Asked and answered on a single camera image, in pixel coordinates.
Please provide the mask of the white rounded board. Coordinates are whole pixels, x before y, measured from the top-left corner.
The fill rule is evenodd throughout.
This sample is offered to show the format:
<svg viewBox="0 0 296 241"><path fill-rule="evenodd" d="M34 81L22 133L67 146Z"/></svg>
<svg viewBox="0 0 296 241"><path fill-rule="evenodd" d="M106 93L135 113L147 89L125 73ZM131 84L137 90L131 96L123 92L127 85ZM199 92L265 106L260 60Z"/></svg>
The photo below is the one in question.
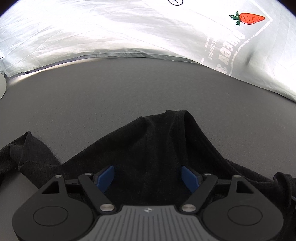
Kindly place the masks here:
<svg viewBox="0 0 296 241"><path fill-rule="evenodd" d="M6 78L3 76L2 73L0 73L0 99L2 99L6 92L6 86Z"/></svg>

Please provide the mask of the white printed carrot curtain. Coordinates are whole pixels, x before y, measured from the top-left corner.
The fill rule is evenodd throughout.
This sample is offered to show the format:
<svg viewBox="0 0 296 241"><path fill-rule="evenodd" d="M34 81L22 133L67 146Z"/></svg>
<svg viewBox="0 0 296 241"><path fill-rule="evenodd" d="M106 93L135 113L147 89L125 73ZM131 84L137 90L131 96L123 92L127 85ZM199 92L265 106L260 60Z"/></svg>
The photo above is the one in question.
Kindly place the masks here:
<svg viewBox="0 0 296 241"><path fill-rule="evenodd" d="M295 16L279 1L17 1L1 16L8 77L88 57L196 62L295 100Z"/></svg>

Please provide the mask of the black knit sweater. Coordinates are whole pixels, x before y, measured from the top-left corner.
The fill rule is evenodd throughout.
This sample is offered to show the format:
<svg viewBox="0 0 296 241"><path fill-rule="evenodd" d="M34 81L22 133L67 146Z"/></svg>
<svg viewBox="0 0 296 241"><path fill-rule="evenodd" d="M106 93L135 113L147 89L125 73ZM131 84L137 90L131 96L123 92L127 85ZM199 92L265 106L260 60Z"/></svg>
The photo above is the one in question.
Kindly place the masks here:
<svg viewBox="0 0 296 241"><path fill-rule="evenodd" d="M57 174L75 179L109 165L115 178L107 196L117 204L181 204L189 195L181 179L183 166L225 180L241 175L283 213L279 240L295 240L295 178L278 172L269 179L225 159L185 110L140 117L65 163L30 132L1 149L1 180L21 172L37 188Z"/></svg>

